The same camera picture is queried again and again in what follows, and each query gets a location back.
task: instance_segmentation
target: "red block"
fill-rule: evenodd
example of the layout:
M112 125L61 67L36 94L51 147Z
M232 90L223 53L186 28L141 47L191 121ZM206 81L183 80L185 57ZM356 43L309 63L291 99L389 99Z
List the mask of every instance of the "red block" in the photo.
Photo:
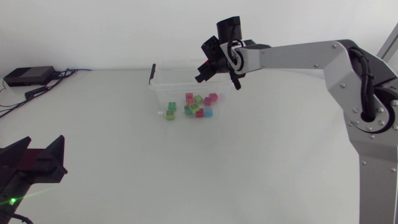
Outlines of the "red block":
M211 98L211 100L212 100L213 102L216 102L216 101L218 100L217 93L210 93L210 94L209 94L209 97Z
M191 105L195 102L193 99L187 99L187 105Z
M193 99L193 93L186 93L185 94L185 99Z
M206 106L211 106L211 98L210 97L205 97L205 100L203 101L203 103Z
M197 118L202 118L205 116L205 112L203 112L203 108L200 108L197 112Z

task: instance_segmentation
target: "black device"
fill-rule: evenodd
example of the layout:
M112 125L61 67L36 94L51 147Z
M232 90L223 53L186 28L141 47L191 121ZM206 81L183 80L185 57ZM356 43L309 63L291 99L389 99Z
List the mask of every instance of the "black device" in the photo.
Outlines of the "black device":
M17 68L4 77L9 86L47 85L55 72L53 66Z
M243 78L246 74L236 74L225 57L220 44L228 43L229 49L232 46L240 44L243 47L241 21L239 16L234 16L217 23L218 39L213 36L210 37L202 46L201 49L207 57L207 61L198 68L199 75L195 77L197 82L201 83L203 80L209 80L216 73L227 73L231 77L235 88L241 88L239 78ZM245 40L246 45L254 45L252 40Z
M8 223L32 184L59 183L65 138L59 136L45 149L28 149L30 137L0 148L0 224Z

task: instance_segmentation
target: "router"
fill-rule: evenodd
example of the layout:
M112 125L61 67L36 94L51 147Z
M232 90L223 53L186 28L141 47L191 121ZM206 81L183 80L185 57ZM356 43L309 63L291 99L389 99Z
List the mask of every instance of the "router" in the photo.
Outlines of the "router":
M53 66L17 68L4 77L9 86L47 85L51 81Z

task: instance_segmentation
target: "green light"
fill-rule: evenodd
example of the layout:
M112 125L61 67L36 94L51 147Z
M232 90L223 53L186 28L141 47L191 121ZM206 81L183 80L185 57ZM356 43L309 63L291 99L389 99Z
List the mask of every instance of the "green light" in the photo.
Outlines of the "green light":
M10 205L14 205L14 203L17 201L17 199L15 199L15 198L12 198L11 200L10 200Z

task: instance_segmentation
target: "white wall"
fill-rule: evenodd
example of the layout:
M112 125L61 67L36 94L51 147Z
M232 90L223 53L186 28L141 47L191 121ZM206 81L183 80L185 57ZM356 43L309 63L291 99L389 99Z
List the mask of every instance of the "white wall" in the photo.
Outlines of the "white wall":
M204 57L216 23L241 16L244 39L271 46L353 39L376 54L396 0L2 0L0 76L16 67L149 68Z

